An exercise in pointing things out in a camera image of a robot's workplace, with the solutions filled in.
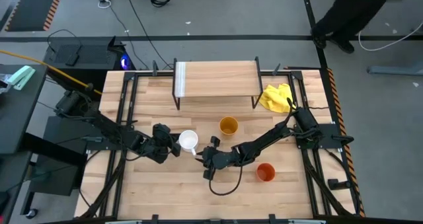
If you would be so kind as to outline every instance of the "blue light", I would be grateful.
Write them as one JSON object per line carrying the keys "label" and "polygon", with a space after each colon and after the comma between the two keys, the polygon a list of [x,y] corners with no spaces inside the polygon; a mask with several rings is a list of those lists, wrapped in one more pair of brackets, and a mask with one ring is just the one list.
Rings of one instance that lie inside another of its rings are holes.
{"label": "blue light", "polygon": [[122,57],[120,58],[120,67],[123,70],[130,69],[130,58],[127,54],[122,55]]}

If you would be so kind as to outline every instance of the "gray floor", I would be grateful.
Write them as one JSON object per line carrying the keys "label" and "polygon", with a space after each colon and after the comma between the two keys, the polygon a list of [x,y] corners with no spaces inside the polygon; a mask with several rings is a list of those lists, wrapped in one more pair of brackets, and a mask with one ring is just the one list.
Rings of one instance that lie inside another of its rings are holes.
{"label": "gray floor", "polygon": [[[0,13],[11,0],[0,0]],[[334,0],[311,0],[319,20]],[[405,35],[423,19],[420,0],[390,0],[364,30],[364,35]],[[133,0],[150,35],[215,35],[215,34],[287,34],[307,35],[309,21],[303,0],[172,0],[156,9],[148,0]],[[77,36],[124,36],[124,29],[110,10],[97,8],[97,0],[61,0],[48,32],[0,32],[0,36],[47,36],[66,28]],[[143,32],[127,0],[113,0],[133,36]],[[57,36],[69,36],[66,33]],[[364,42],[369,48],[389,42]],[[148,42],[134,42],[135,50],[147,64],[163,63]],[[278,63],[283,66],[319,67],[316,49],[310,41],[195,41],[155,42],[162,56],[179,60],[232,60],[260,57],[265,69]],[[351,145],[360,192],[367,216],[423,220],[421,212],[423,181],[420,167],[423,147],[420,131],[423,125],[421,104],[423,78],[368,75],[370,65],[410,66],[423,59],[423,42],[401,42],[379,52],[366,52],[354,42],[356,52],[342,53],[329,44],[325,50],[328,66],[334,70],[346,129],[356,141]],[[42,59],[47,44],[0,43],[0,49]],[[0,54],[0,63],[32,62]],[[63,89],[46,83],[40,101],[53,106]],[[37,105],[28,131],[42,136],[52,111]],[[23,186],[18,209],[25,193]],[[69,219],[73,215],[77,194],[71,197],[38,195],[33,207],[40,214],[26,220],[18,214],[11,223],[43,223]]]}

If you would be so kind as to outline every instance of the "yellow cup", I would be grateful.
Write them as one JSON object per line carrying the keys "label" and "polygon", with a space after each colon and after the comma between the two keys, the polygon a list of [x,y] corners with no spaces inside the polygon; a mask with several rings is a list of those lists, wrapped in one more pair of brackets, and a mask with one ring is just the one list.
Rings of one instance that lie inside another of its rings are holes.
{"label": "yellow cup", "polygon": [[220,131],[225,135],[233,135],[238,130],[238,121],[233,117],[224,117],[219,123]]}

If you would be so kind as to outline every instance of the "red cup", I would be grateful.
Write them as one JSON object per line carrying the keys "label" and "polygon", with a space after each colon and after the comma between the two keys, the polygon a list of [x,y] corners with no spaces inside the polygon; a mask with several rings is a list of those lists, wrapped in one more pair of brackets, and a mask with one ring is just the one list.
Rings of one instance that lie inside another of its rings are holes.
{"label": "red cup", "polygon": [[275,168],[269,163],[262,163],[257,167],[257,178],[263,182],[270,182],[275,178]]}

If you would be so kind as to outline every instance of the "black pants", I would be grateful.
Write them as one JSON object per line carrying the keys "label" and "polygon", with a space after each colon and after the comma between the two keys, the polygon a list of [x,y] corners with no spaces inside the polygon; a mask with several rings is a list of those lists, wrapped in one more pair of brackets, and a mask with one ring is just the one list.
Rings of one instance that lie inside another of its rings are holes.
{"label": "black pants", "polygon": [[313,28],[313,34],[350,40],[382,8],[386,0],[335,0],[326,15]]}

